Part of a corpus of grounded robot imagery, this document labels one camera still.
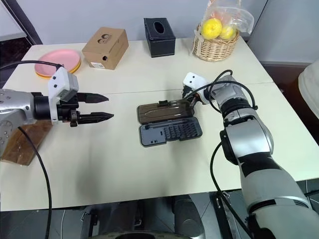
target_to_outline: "white cloth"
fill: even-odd
[[[319,119],[319,60],[307,66],[298,77],[299,91]]]

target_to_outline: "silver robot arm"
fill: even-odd
[[[193,83],[197,75],[192,75]],[[231,75],[219,81],[223,80],[235,81]],[[319,238],[319,215],[292,176],[273,160],[271,133],[250,107],[241,87],[216,85],[212,97],[224,119],[220,132],[224,154],[240,169],[248,227],[254,238]],[[200,100],[206,104],[208,98],[203,94]]]
[[[78,93],[76,76],[60,67],[48,82],[48,96],[42,93],[27,93],[0,89],[0,157],[13,131],[37,120],[59,120],[70,122],[70,126],[83,123],[97,123],[108,120],[113,114],[93,112],[81,115],[79,102],[99,103],[108,101],[105,96],[92,93]]]

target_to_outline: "cardboard box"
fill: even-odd
[[[125,29],[101,27],[82,52],[90,67],[114,70],[128,46]]]
[[[144,18],[151,57],[175,54],[175,36],[166,18]]]

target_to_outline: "black plastic case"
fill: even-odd
[[[201,137],[202,130],[193,115],[194,110],[186,100],[138,106],[141,144],[147,147]]]

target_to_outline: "stack of plates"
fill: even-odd
[[[58,63],[64,66],[64,68],[70,72],[74,73],[79,69],[81,65],[81,57],[79,53],[75,50],[70,49],[60,49],[51,51],[43,55],[39,61],[48,61],[52,63]],[[56,68],[54,66],[36,64],[34,66],[35,72],[38,76],[49,79],[55,73]]]

